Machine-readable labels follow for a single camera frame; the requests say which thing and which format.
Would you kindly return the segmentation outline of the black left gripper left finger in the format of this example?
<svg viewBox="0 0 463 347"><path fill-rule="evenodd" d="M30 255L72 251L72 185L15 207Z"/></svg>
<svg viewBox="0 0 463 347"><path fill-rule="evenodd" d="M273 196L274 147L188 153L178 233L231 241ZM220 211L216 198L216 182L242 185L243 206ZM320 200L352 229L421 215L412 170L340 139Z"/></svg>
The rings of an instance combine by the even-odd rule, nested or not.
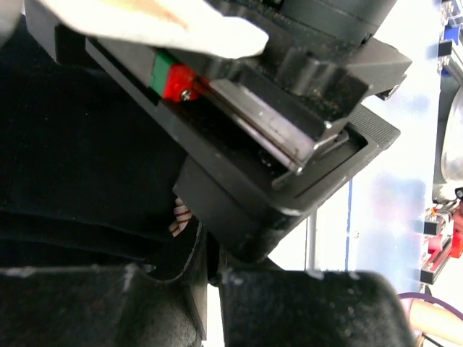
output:
<svg viewBox="0 0 463 347"><path fill-rule="evenodd" d="M199 346L207 331L207 233L191 221L145 265L109 266L1 245L3 346Z"/></svg>

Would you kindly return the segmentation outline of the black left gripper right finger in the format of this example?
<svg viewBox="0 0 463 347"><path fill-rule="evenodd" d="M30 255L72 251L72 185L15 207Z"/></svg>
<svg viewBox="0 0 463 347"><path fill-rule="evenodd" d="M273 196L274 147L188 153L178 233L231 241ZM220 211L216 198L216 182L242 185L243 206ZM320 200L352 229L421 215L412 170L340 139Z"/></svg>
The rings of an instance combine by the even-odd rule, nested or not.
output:
<svg viewBox="0 0 463 347"><path fill-rule="evenodd" d="M283 270L219 255L226 346L414 346L395 290L370 272Z"/></svg>

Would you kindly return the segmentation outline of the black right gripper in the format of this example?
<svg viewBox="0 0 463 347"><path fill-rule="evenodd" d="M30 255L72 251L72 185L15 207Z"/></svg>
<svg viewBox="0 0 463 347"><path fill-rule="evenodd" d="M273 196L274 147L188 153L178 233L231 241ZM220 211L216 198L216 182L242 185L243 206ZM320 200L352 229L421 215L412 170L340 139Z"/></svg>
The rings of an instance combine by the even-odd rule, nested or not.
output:
<svg viewBox="0 0 463 347"><path fill-rule="evenodd" d="M393 1L26 1L62 64L94 61L187 154L174 192L229 253L266 257L398 138L363 106L411 64Z"/></svg>

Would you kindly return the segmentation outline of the black underwear with beige waistband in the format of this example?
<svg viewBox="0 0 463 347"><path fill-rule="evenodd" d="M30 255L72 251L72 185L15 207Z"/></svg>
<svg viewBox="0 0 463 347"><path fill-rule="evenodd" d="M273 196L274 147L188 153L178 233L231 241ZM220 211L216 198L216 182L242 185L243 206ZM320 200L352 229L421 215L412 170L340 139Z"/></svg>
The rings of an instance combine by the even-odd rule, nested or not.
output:
<svg viewBox="0 0 463 347"><path fill-rule="evenodd" d="M1 266L173 262L183 149L106 73L62 67L20 22L1 49Z"/></svg>

